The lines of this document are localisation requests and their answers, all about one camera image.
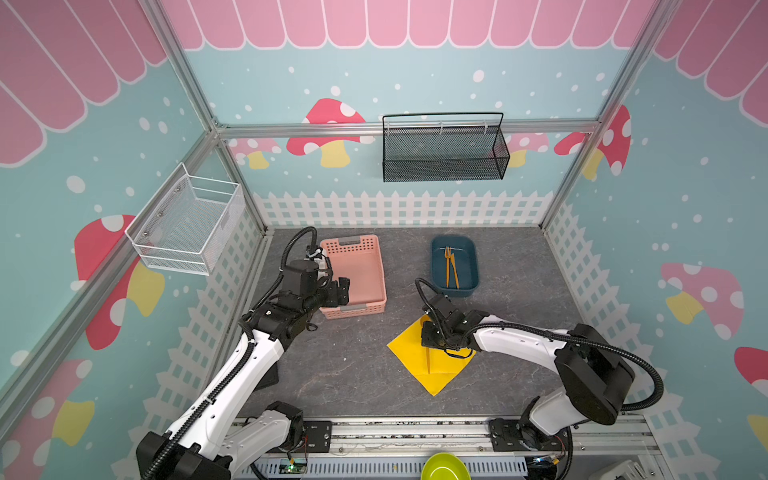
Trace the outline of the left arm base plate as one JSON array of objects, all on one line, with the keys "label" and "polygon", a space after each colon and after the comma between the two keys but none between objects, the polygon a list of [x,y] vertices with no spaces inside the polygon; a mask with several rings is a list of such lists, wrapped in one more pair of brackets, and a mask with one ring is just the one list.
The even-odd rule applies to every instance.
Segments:
[{"label": "left arm base plate", "polygon": [[268,453],[297,455],[304,453],[328,453],[332,437],[333,423],[331,421],[303,421],[301,424],[292,422],[284,440]]}]

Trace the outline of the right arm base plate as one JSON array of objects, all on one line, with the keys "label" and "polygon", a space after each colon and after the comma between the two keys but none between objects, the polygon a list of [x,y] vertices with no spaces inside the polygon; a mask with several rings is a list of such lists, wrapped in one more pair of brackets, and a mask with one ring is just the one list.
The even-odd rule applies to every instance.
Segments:
[{"label": "right arm base plate", "polygon": [[501,417],[491,419],[488,427],[494,452],[565,452],[569,448],[564,429],[547,435],[528,420]]}]

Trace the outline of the orange plastic knife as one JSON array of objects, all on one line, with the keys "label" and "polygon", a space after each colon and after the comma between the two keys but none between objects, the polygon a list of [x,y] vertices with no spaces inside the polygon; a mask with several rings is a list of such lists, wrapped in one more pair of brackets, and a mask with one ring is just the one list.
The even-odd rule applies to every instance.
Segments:
[{"label": "orange plastic knife", "polygon": [[460,279],[459,279],[459,275],[458,275],[458,269],[457,269],[457,262],[456,262],[455,252],[453,250],[451,250],[451,253],[448,254],[448,260],[449,260],[451,271],[452,271],[452,273],[449,274],[449,278],[452,278],[453,281],[454,281],[454,287],[453,288],[454,289],[460,289],[461,284],[460,284]]}]

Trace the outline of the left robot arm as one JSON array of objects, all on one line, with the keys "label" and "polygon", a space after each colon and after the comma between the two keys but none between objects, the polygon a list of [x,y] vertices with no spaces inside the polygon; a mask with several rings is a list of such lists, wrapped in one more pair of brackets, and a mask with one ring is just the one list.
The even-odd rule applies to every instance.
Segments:
[{"label": "left robot arm", "polygon": [[334,279],[329,258],[309,226],[295,234],[268,291],[239,321],[231,357],[192,405],[162,433],[136,449],[143,479],[231,479],[263,454],[287,457],[307,444],[303,412],[276,401],[238,430],[232,424],[262,379],[322,308],[349,301],[349,279]]}]

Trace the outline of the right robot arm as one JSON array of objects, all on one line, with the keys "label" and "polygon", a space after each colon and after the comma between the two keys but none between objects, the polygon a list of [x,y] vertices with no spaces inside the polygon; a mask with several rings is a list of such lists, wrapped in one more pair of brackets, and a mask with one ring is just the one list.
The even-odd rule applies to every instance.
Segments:
[{"label": "right robot arm", "polygon": [[511,426],[491,423],[493,437],[529,451],[560,438],[569,444],[572,427],[593,422],[612,425],[619,415],[645,410],[663,397],[664,382],[650,362],[609,344],[592,326],[552,330],[503,320],[480,310],[462,311],[435,290],[431,282],[414,282],[427,315],[422,328],[424,347],[451,358],[472,353],[504,354],[555,372],[557,389],[535,397]]}]

